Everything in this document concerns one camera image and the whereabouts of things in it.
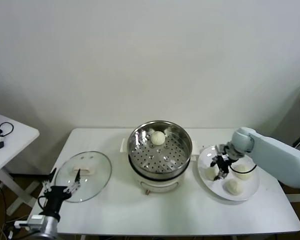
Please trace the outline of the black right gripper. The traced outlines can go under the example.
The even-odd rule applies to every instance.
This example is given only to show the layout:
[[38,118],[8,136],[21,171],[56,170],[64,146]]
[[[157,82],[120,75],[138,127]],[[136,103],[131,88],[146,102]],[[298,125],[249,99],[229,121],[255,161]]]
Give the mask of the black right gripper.
[[218,166],[219,172],[214,177],[214,181],[221,180],[227,177],[229,172],[229,166],[231,165],[231,161],[227,154],[218,154],[217,156],[212,158],[210,163],[210,167]]

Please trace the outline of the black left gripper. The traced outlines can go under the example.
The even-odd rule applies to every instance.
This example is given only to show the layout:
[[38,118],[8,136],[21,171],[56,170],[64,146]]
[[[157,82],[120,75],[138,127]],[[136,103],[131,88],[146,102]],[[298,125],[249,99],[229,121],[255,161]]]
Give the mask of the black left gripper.
[[[51,186],[52,180],[55,176],[57,168],[46,177],[42,182],[44,194],[38,198],[38,205],[41,208],[40,215],[53,217],[56,220],[60,220],[60,209],[62,203],[70,198],[70,194],[74,194],[81,186],[81,169],[79,168],[72,185],[67,186]],[[46,204],[42,206],[40,199],[45,198]]]

